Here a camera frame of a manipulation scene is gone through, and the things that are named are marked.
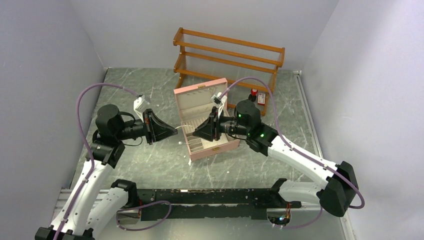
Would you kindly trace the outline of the pink jewelry box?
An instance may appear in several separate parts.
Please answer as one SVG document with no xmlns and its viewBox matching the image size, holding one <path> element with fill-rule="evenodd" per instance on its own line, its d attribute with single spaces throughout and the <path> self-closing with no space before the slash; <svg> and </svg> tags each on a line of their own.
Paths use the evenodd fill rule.
<svg viewBox="0 0 424 240">
<path fill-rule="evenodd" d="M 211 96 L 218 92 L 224 92 L 227 87 L 227 79 L 219 78 L 173 90 L 182 132 L 192 162 L 236 149 L 240 144 L 239 139 L 232 138 L 227 134 L 222 134 L 218 141 L 207 141 L 193 136 L 195 128 L 207 119 L 215 106 L 211 102 Z"/>
</svg>

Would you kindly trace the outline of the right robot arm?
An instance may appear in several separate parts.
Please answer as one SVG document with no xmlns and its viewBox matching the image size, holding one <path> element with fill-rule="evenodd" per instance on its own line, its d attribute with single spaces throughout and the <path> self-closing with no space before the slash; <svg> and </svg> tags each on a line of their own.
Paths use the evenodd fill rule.
<svg viewBox="0 0 424 240">
<path fill-rule="evenodd" d="M 277 183 L 277 189 L 269 197 L 275 207 L 282 207 L 287 202 L 306 202 L 320 205 L 333 216 L 343 217 L 353 208 L 354 198 L 360 195 L 350 163 L 337 164 L 320 158 L 280 136 L 275 128 L 262 122 L 260 110 L 250 100 L 240 101 L 233 117 L 224 116 L 214 106 L 193 132 L 193 136 L 209 142 L 218 141 L 223 134 L 245 136 L 245 142 L 254 152 L 280 160 L 312 180 Z"/>
</svg>

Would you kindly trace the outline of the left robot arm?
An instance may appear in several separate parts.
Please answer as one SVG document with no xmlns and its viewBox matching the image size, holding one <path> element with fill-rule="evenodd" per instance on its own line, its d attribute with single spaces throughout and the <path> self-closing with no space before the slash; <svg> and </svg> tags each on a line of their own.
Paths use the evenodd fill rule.
<svg viewBox="0 0 424 240">
<path fill-rule="evenodd" d="M 124 140 L 145 138 L 148 144 L 178 134 L 178 130 L 146 109 L 140 119 L 107 104 L 97 112 L 93 142 L 75 188 L 49 227 L 40 227 L 36 240 L 94 240 L 121 208 L 135 209 L 141 200 L 135 182 L 117 179 L 106 196 L 95 201 L 104 181 L 121 158 Z"/>
</svg>

